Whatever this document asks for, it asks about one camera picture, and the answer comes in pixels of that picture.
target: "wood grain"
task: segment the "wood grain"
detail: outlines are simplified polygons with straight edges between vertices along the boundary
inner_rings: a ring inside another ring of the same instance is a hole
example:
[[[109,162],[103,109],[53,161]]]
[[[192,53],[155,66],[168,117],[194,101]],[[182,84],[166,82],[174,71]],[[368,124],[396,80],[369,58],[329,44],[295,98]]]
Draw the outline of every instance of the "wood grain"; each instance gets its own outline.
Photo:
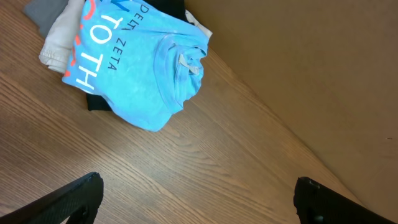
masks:
[[[186,3],[214,32],[210,47],[289,129],[398,222],[398,1]]]
[[[0,2],[0,215],[97,171],[96,223],[299,223],[309,176],[358,199],[210,49],[199,94],[158,133],[104,111],[40,64],[26,1]]]

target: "black garment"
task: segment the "black garment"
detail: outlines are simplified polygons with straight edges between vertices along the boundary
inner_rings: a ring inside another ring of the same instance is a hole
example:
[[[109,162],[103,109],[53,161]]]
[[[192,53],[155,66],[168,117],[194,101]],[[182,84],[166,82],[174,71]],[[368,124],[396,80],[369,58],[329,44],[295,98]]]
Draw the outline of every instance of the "black garment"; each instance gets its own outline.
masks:
[[[174,18],[188,22],[185,16],[184,0],[145,0],[160,12],[166,13]],[[111,111],[111,107],[102,96],[87,94],[87,108],[89,111],[101,110]]]

